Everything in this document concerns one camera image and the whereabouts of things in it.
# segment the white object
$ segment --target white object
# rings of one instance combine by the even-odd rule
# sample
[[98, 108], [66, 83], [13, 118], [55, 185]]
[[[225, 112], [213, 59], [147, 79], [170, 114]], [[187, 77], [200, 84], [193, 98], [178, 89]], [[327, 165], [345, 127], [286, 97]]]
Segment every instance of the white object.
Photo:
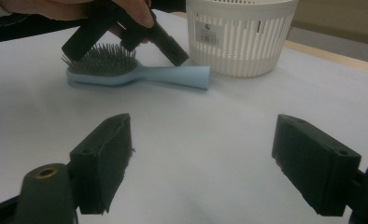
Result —
[[190, 56], [216, 73], [255, 77], [275, 68], [298, 0], [187, 0]]

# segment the black object held in hand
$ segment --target black object held in hand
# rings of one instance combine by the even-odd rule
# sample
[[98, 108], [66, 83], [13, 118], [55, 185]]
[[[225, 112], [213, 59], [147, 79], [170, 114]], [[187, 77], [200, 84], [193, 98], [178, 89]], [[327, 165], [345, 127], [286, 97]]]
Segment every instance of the black object held in hand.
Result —
[[133, 51], [144, 39], [154, 43], [158, 49], [175, 66], [183, 64], [188, 58], [187, 52], [170, 36], [156, 21], [151, 11], [154, 25], [144, 27], [134, 21], [126, 11], [112, 1], [102, 1], [91, 16], [76, 30], [63, 45], [64, 54], [71, 60], [80, 60], [104, 33], [118, 22], [125, 30], [122, 32], [120, 44], [127, 50]]

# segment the barcode label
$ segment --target barcode label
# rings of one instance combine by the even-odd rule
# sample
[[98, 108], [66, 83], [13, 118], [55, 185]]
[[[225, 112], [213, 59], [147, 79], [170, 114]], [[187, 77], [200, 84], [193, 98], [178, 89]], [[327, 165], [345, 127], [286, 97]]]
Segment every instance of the barcode label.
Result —
[[222, 42], [223, 27], [197, 21], [195, 23], [196, 39], [202, 43], [220, 48]]

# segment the human hand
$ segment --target human hand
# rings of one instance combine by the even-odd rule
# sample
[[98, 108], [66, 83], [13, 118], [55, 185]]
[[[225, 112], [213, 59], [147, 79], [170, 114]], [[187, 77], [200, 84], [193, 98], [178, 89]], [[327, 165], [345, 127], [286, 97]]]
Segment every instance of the human hand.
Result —
[[[85, 19], [92, 11], [93, 0], [0, 0], [8, 12], [38, 14], [58, 21]], [[152, 27], [154, 21], [149, 12], [151, 0], [112, 0], [120, 5], [135, 21]]]

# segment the hairbrush bristles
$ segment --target hairbrush bristles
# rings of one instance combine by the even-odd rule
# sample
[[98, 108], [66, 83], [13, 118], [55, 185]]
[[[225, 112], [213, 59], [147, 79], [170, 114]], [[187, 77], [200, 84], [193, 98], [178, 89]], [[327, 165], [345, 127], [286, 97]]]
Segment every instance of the hairbrush bristles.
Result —
[[93, 76], [119, 76], [137, 66], [135, 50], [127, 51], [118, 44], [94, 45], [79, 61], [62, 57], [72, 73]]

